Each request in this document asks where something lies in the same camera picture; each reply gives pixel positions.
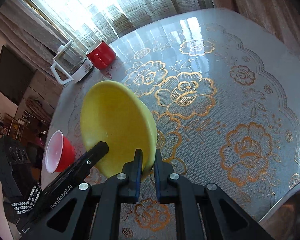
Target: striped strap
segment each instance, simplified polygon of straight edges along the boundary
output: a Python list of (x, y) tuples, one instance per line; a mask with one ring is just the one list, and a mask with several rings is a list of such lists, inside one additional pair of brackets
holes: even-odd
[(40, 193), (41, 186), (38, 182), (36, 182), (26, 202), (11, 203), (11, 206), (14, 208), (17, 214), (27, 213), (34, 207), (40, 196)]

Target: black tv screen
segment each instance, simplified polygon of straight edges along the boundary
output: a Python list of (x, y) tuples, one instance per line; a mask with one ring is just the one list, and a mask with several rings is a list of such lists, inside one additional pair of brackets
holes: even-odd
[(34, 72), (5, 46), (0, 54), (0, 92), (17, 106), (28, 87)]

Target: glass teapot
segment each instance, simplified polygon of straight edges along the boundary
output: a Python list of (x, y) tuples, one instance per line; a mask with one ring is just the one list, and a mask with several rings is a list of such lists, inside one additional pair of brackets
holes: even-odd
[[(85, 53), (73, 41), (69, 41), (65, 46), (59, 47), (50, 69), (58, 83), (64, 85), (72, 80), (77, 83), (92, 67), (93, 64)], [(56, 69), (61, 71), (67, 79), (61, 80)]]

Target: bowl rim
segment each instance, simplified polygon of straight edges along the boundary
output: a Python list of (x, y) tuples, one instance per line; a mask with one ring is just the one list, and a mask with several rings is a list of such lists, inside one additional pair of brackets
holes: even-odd
[[(83, 106), (85, 105), (88, 94), (92, 93), (99, 86), (105, 86), (105, 85), (111, 85), (111, 86), (117, 87), (120, 90), (123, 90), (129, 96), (129, 98), (132, 100), (133, 104), (137, 107), (140, 115), (142, 116), (142, 119), (144, 120), (147, 136), (149, 138), (150, 152), (151, 152), (151, 145), (154, 145), (154, 149), (153, 149), (154, 150), (154, 156), (153, 156), (153, 158), (151, 158), (151, 154), (148, 156), (148, 159), (146, 160), (146, 163), (145, 163), (145, 167), (142, 171), (141, 177), (142, 177), (142, 179), (145, 179), (150, 174), (151, 168), (153, 166), (153, 162), (154, 162), (154, 158), (155, 158), (156, 142), (154, 141), (154, 137), (152, 136), (152, 130), (151, 130), (151, 126), (150, 126), (150, 122), (148, 120), (148, 117), (146, 116), (146, 113), (142, 109), (143, 105), (144, 106), (146, 106), (146, 105), (137, 97), (137, 95), (130, 88), (126, 87), (124, 84), (122, 84), (120, 82), (113, 81), (113, 80), (104, 80), (104, 81), (100, 81), (100, 82), (96, 83), (95, 85), (93, 85), (89, 89), (89, 91), (86, 93), (86, 95), (84, 96), (84, 99), (83, 99), (83, 102), (82, 102), (82, 107), (81, 107), (81, 110), (80, 110), (80, 129), (81, 129), (82, 109), (83, 109)], [(83, 136), (82, 136), (82, 142), (83, 142), (83, 145), (85, 145), (85, 141), (84, 141)]]
[[(48, 157), (49, 157), (49, 153), (50, 153), (50, 151), (48, 151), (48, 150), (49, 150), (49, 145), (50, 145), (51, 139), (52, 139), (57, 133), (61, 134), (61, 150), (60, 150), (60, 154), (59, 154), (59, 157), (58, 157), (59, 160), (58, 160), (58, 164), (57, 164), (57, 166), (55, 167), (54, 170), (48, 170), (47, 163), (48, 163), (48, 161), (49, 161), (49, 160), (48, 160)], [(50, 140), (49, 140), (49, 142), (48, 142), (48, 145), (47, 145), (46, 156), (45, 156), (45, 164), (46, 164), (46, 170), (47, 170), (48, 173), (52, 174), (52, 173), (54, 173), (55, 170), (58, 168), (58, 165), (59, 165), (60, 159), (61, 159), (61, 155), (62, 155), (62, 149), (63, 149), (63, 133), (62, 133), (61, 130), (57, 130), (57, 131), (55, 131), (55, 132), (53, 133), (53, 135), (51, 136), (51, 138), (50, 138)]]

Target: beige curtain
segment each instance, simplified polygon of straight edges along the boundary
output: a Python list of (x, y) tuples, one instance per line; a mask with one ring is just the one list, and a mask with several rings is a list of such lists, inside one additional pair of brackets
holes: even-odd
[(50, 66), (67, 39), (23, 0), (6, 0), (0, 8), (0, 32), (26, 63), (56, 83)]
[(211, 0), (32, 0), (68, 38), (87, 51), (149, 23), (212, 8)]
[(300, 15), (289, 0), (212, 0), (235, 10), (281, 40), (300, 60)]

